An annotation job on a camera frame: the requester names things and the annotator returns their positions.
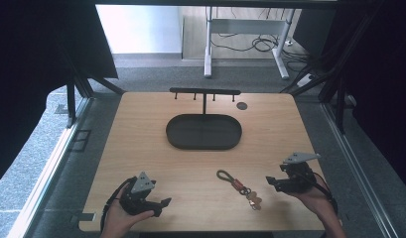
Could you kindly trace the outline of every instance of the key ring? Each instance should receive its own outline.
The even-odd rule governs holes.
[[[241,195],[248,195],[249,193],[251,193],[251,189],[244,186],[242,184],[242,182],[240,182],[238,179],[234,178],[233,176],[231,176],[228,172],[224,171],[224,170],[218,170],[217,171],[217,177],[219,179],[228,181],[231,183],[231,185],[237,190],[239,191],[239,193]]]

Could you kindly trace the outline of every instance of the black oval tray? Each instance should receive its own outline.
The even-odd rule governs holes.
[[[166,126],[169,142],[184,150],[228,150],[242,135],[240,123],[221,114],[181,114]]]

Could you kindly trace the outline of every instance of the hand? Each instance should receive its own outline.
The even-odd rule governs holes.
[[[320,176],[315,175],[315,178],[318,185],[323,187],[325,190],[328,190],[328,187]],[[287,194],[301,200],[308,209],[317,215],[328,209],[334,210],[333,206],[327,200],[327,197],[316,187],[312,187],[311,190],[304,193],[289,192]]]
[[[315,178],[317,179],[317,184],[328,190],[326,183],[320,176],[315,175]],[[342,230],[333,206],[320,190],[316,187],[312,187],[311,190],[304,193],[292,192],[287,194],[298,198],[308,209],[317,214],[318,218],[323,222],[328,238],[345,238],[344,231]]]
[[[116,198],[110,205],[106,214],[106,220],[104,221],[104,228],[100,238],[123,237],[135,223],[148,219],[154,215],[154,211],[152,210],[142,212],[138,215],[130,215],[122,208],[121,204],[119,203],[119,198],[127,185],[128,183],[119,190]]]

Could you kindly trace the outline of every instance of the wooden table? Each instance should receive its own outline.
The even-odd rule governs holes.
[[[246,110],[236,107],[247,104]],[[83,231],[99,230],[101,210],[126,179],[146,172],[157,181],[147,197],[171,197],[160,217],[133,227],[136,231],[273,231],[322,230],[316,215],[299,200],[269,185],[266,176],[286,179],[279,165],[293,152],[313,153],[296,103],[288,94],[242,93],[207,98],[206,113],[226,114],[242,126],[240,143],[227,151],[184,151],[169,144],[166,125],[176,115],[202,113],[203,96],[170,92],[128,92],[120,102],[84,213]],[[310,167],[321,174],[317,160]],[[217,178],[226,170],[262,198],[261,210],[230,183]]]

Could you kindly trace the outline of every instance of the black cable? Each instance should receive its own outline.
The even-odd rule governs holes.
[[[280,20],[283,20],[284,11],[286,11],[286,8],[283,8],[283,12],[282,12],[282,16],[281,16]]]
[[[229,38],[229,37],[237,36],[237,35],[239,35],[239,34],[235,33],[235,34],[230,34],[230,35],[222,35],[222,34],[218,33],[218,35],[219,35],[220,37],[222,37],[222,38]]]
[[[233,7],[230,7],[230,11],[231,11],[231,14],[233,14],[233,17],[236,19],[237,17],[236,17],[236,15],[234,15]]]
[[[349,34],[351,34],[352,30],[356,26],[356,22],[352,22],[350,27],[347,29],[347,31],[342,35],[341,38],[338,39],[338,41],[333,45],[331,49],[329,49],[325,54],[321,55],[320,57],[311,60],[308,65],[310,65],[309,70],[306,70],[307,66],[304,67],[298,75],[295,77],[295,79],[292,81],[292,83],[285,88],[283,88],[280,92],[288,92],[292,87],[294,87],[306,74],[310,72],[310,70],[314,69],[315,67],[321,67],[321,65],[324,65],[327,63],[329,60],[331,60],[338,50],[340,49],[342,43],[348,38]],[[322,80],[323,78],[327,78],[331,76],[335,72],[335,68],[333,67],[329,71],[327,71],[325,74],[320,75],[318,80]]]
[[[265,12],[265,10],[266,10],[266,8],[262,9],[262,12],[258,15],[258,19],[261,18],[261,15]]]
[[[232,51],[236,51],[236,52],[247,52],[251,49],[255,49],[258,52],[270,52],[272,50],[271,46],[269,46],[267,43],[272,43],[271,40],[266,39],[266,38],[261,38],[262,35],[259,35],[257,38],[255,38],[252,41],[252,47],[247,48],[247,49],[236,49],[236,48],[231,48],[231,47],[227,47],[227,46],[221,46],[221,45],[217,45],[216,43],[214,43],[213,41],[211,41],[211,43],[218,48],[226,48],[226,49],[230,49]],[[258,47],[259,44],[264,44],[268,49],[262,50]]]
[[[103,207],[103,211],[101,214],[101,219],[100,219],[100,233],[103,232],[103,228],[104,228],[104,222],[106,220],[106,213],[110,208],[110,205],[112,204],[113,200],[117,199],[116,195],[119,193],[119,191],[122,189],[122,187],[130,182],[132,180],[132,178],[127,179],[125,182],[123,182],[113,193],[112,195],[109,197],[109,199],[107,199],[106,204]]]
[[[268,17],[270,16],[270,12],[271,12],[271,8],[268,9],[267,17],[265,19],[268,19]]]
[[[292,171],[290,170],[291,173],[297,175],[298,177],[302,178],[303,180],[305,180],[307,183],[309,183],[310,185],[314,186],[315,188],[317,188],[320,192],[322,192],[326,197],[327,197],[327,201],[333,206],[333,209],[335,211],[336,214],[338,214],[338,204],[337,201],[334,199],[332,192],[330,191],[329,186],[327,185],[326,181],[323,179],[323,177],[321,177],[320,175],[318,175],[317,173],[314,173],[314,175],[317,175],[318,177],[320,177],[320,179],[323,181],[323,183],[326,185],[326,188],[323,188],[321,185],[319,185],[317,182],[313,182],[311,181],[309,178],[307,178],[306,176]]]
[[[305,61],[301,60],[295,60],[295,61],[286,61],[286,68],[293,71],[293,72],[299,72],[300,69],[295,69],[292,66],[290,66],[291,63],[306,63]]]
[[[274,39],[272,44],[274,44],[275,47],[278,47],[279,46],[278,38],[273,36],[273,35],[270,35],[270,36],[271,36],[271,38]],[[287,52],[285,50],[282,50],[282,53],[283,53],[283,56],[288,58],[288,59],[299,60],[299,61],[307,61],[308,60],[307,57],[309,56],[307,54],[290,53],[290,52]]]
[[[293,90],[292,92],[289,92],[292,96],[296,97],[297,95],[319,85],[320,83],[325,82],[328,80],[333,74],[336,72],[337,68],[334,66],[330,71],[326,72],[325,74],[319,75],[313,80],[309,81],[307,84]]]

